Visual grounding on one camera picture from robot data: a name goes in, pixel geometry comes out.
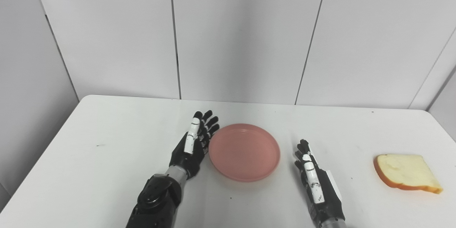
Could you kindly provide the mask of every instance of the table surface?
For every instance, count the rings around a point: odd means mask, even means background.
[[[222,176],[206,157],[186,184],[175,228],[313,228],[293,165],[305,138],[342,194],[349,228],[446,227],[456,209],[456,144],[419,110],[222,103],[90,95],[83,98],[0,214],[2,228],[124,228],[138,193],[168,168],[195,111],[223,127],[250,123],[272,134],[281,159],[252,183]],[[423,155],[444,191],[387,187],[379,154]]]

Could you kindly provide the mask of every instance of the gray metal cylinder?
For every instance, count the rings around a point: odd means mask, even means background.
[[[329,218],[321,223],[321,228],[347,228],[347,225],[343,219]]]
[[[172,165],[168,168],[165,175],[171,177],[172,179],[176,180],[184,191],[185,182],[187,181],[187,171],[184,168],[181,168],[177,165]]]

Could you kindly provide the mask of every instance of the bread slice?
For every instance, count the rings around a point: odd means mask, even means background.
[[[436,194],[443,191],[442,186],[420,155],[378,155],[373,164],[378,176],[389,187],[423,190]]]

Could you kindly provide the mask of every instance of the white wall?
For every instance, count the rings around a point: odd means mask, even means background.
[[[42,0],[79,98],[179,98],[171,0]]]
[[[320,0],[174,0],[183,99],[294,104]]]
[[[80,97],[426,109],[456,64],[454,0],[174,0],[180,73],[171,0],[42,1]]]
[[[39,0],[0,0],[0,210],[78,103]]]
[[[456,75],[448,80],[429,112],[456,141]]]
[[[408,108],[456,27],[454,2],[323,0],[297,103]],[[447,76],[450,62],[435,72]],[[445,75],[429,77],[438,82],[414,107],[426,109]]]

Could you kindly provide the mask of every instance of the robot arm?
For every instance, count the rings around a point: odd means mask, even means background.
[[[347,228],[342,211],[342,197],[330,171],[319,168],[309,143],[301,140],[295,165],[301,172],[312,220],[321,228]]]
[[[219,129],[218,117],[212,111],[196,112],[189,131],[171,154],[164,175],[155,174],[147,180],[138,196],[126,228],[171,228],[176,209],[182,201],[187,179],[194,177],[208,151],[212,135]]]

